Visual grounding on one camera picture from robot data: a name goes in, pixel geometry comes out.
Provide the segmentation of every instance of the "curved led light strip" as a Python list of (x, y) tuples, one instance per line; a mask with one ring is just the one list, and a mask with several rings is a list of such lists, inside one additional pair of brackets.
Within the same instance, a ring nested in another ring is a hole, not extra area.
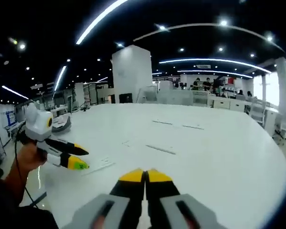
[(238, 74), (238, 73), (230, 73), (230, 72), (222, 72), (222, 71), (212, 71), (212, 70), (181, 70), (178, 71), (179, 73), (192, 73), (192, 72), (204, 72), (204, 73), (223, 73), (223, 74), (231, 74), (231, 75), (238, 75), (246, 78), (252, 79), (252, 76), (249, 75), (243, 75), (243, 74)]
[(56, 83), (56, 85), (55, 85), (54, 91), (56, 91), (56, 89), (57, 89), (57, 87), (58, 87), (58, 85), (59, 85), (59, 82), (61, 81), (62, 74), (64, 73), (64, 71), (66, 70), (66, 68), (67, 68), (67, 66), (63, 66), (63, 68), (62, 68), (62, 70), (61, 70), (61, 73), (60, 73), (59, 76), (58, 76), (58, 80), (57, 80), (57, 83)]
[(8, 87), (6, 87), (6, 86), (2, 86), (2, 88), (4, 88), (5, 90), (10, 91), (10, 92), (12, 92), (12, 93), (14, 93), (14, 94), (16, 94), (16, 95), (22, 97), (22, 98), (29, 99), (28, 97), (25, 97), (24, 95), (19, 94), (18, 92), (13, 91), (12, 89), (10, 89), (10, 88), (8, 88)]
[(178, 59), (178, 60), (170, 60), (170, 61), (162, 61), (159, 63), (174, 63), (174, 62), (183, 62), (183, 61), (221, 61), (221, 62), (228, 62), (228, 63), (236, 63), (236, 64), (240, 64), (240, 65), (245, 65), (248, 67), (252, 67), (252, 68), (256, 68), (259, 69), (265, 73), (269, 73), (271, 74), (271, 71), (268, 71), (267, 69), (249, 64), (249, 63), (244, 63), (244, 62), (239, 62), (239, 61), (232, 61), (232, 60), (223, 60), (223, 59), (200, 59), (200, 58), (191, 58), (191, 59)]
[(241, 27), (237, 27), (237, 26), (233, 26), (233, 25), (221, 25), (221, 24), (216, 24), (216, 23), (192, 23), (192, 24), (184, 24), (184, 25), (176, 25), (176, 26), (172, 26), (172, 27), (168, 27), (168, 28), (165, 28), (165, 30), (157, 30), (155, 32), (151, 32), (151, 33), (148, 33), (146, 35), (143, 35), (141, 37), (138, 37), (136, 39), (134, 39), (134, 42), (138, 41), (138, 40), (141, 40), (145, 37), (149, 37), (151, 35), (154, 35), (154, 34), (157, 34), (157, 33), (160, 33), (160, 32), (165, 32), (165, 31), (169, 31), (169, 30), (174, 30), (174, 29), (180, 29), (180, 28), (184, 28), (184, 27), (192, 27), (192, 26), (217, 26), (217, 27), (224, 27), (224, 28), (230, 28), (230, 29), (235, 29), (235, 30), (239, 30), (239, 31), (243, 31), (243, 32), (247, 32), (247, 33), (250, 33), (256, 37), (259, 37), (261, 39), (263, 39), (264, 41), (266, 42), (269, 42), (270, 44), (274, 45), (275, 47), (277, 47), (278, 49), (282, 50), (283, 52), (284, 49), (282, 49), (280, 46), (278, 46), (277, 44), (273, 43), (273, 42), (270, 42), (268, 41), (267, 37), (264, 37), (262, 36), (261, 34), (258, 34), (256, 32), (253, 32), (251, 30), (247, 30), (247, 29), (244, 29), (244, 28), (241, 28)]
[(88, 28), (85, 30), (85, 32), (82, 33), (76, 44), (81, 44), (81, 42), (85, 39), (85, 37), (90, 33), (90, 31), (104, 18), (106, 17), (111, 11), (113, 11), (115, 8), (122, 5), (124, 2), (127, 2), (128, 0), (117, 0), (113, 4), (111, 4), (107, 9), (105, 9), (94, 21), (88, 26)]
[(100, 82), (100, 81), (102, 81), (102, 80), (105, 80), (105, 79), (108, 79), (108, 77), (105, 77), (105, 78), (103, 78), (103, 79), (101, 79), (101, 80), (98, 80), (97, 83)]

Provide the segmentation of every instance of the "cable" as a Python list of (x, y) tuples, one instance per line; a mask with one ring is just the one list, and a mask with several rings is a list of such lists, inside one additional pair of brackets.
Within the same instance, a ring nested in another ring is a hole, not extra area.
[(24, 125), (25, 125), (25, 122), (24, 122), (23, 124), (21, 124), (21, 126), (19, 127), (19, 129), (18, 129), (18, 131), (17, 131), (17, 133), (16, 133), (16, 137), (15, 137), (15, 160), (16, 160), (16, 166), (17, 166), (17, 169), (18, 169), (18, 173), (19, 173), (20, 180), (21, 180), (21, 182), (22, 182), (22, 184), (23, 184), (23, 186), (24, 186), (25, 191), (28, 193), (28, 196), (30, 197), (30, 199), (31, 199), (32, 203), (35, 205), (35, 207), (36, 207), (36, 208), (39, 208), (39, 207), (37, 207), (37, 204), (34, 203), (33, 198), (31, 197), (29, 191), (27, 190), (27, 188), (26, 188), (26, 186), (25, 186), (25, 184), (24, 184), (24, 182), (23, 182), (23, 180), (22, 180), (21, 172), (20, 172), (20, 168), (19, 168), (19, 163), (18, 163), (18, 159), (17, 159), (17, 141), (18, 141), (18, 135), (19, 135), (19, 132), (20, 132), (20, 130), (22, 129), (22, 127), (23, 127)]

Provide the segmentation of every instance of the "floor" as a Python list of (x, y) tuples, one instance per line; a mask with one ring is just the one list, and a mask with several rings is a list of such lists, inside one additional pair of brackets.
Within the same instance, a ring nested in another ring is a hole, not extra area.
[[(17, 150), (19, 151), (20, 148), (22, 147), (21, 143), (17, 143)], [(281, 142), (279, 145), (281, 148), (285, 158), (286, 158), (286, 140)], [(11, 164), (15, 158), (15, 152), (14, 152), (14, 143), (10, 142), (5, 146), (5, 152), (7, 154), (5, 160), (3, 161), (1, 168), (4, 171), (3, 178), (6, 177), (8, 174)], [(32, 195), (33, 198), (37, 198), (41, 196), (45, 190), (43, 189), (43, 176), (42, 176), (42, 167), (35, 169), (34, 171), (30, 172), (28, 181), (27, 181), (27, 189)], [(31, 203), (31, 200), (29, 199), (28, 195), (25, 193), (23, 202), (21, 205), (29, 205)], [(46, 209), (46, 210), (51, 210), (50, 205), (47, 201), (47, 198), (45, 197), (40, 203), (37, 204), (38, 208), (40, 209)]]

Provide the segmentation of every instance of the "black ceiling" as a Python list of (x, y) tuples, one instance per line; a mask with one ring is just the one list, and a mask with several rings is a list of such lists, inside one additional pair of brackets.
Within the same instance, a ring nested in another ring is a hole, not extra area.
[[(190, 70), (197, 63), (159, 64), (178, 58), (222, 58), (258, 65), (268, 59), (286, 56), (268, 42), (242, 31), (218, 27), (187, 27), (161, 32), (137, 42), (133, 39), (166, 27), (189, 23), (218, 23), (221, 19), (261, 35), (271, 32), (274, 42), (286, 51), (286, 4), (267, 0), (128, 0), (106, 16), (85, 38), (76, 41), (104, 9), (115, 0), (44, 0), (0, 2), (0, 100), (24, 99), (1, 88), (2, 85), (29, 98), (38, 92), (30, 87), (56, 81), (60, 69), (67, 69), (59, 89), (74, 82), (112, 77), (110, 59), (120, 48), (135, 44), (152, 54), (153, 72), (168, 75)], [(9, 38), (24, 42), (19, 51)], [(234, 64), (205, 62), (218, 71), (238, 73), (248, 70)]]

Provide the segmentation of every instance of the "white chair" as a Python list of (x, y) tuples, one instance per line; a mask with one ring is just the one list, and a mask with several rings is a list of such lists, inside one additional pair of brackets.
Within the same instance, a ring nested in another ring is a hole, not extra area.
[(262, 127), (265, 125), (265, 111), (266, 111), (266, 102), (253, 99), (249, 116), (256, 120)]
[(208, 94), (206, 91), (192, 91), (193, 93), (193, 105), (194, 106), (208, 106)]

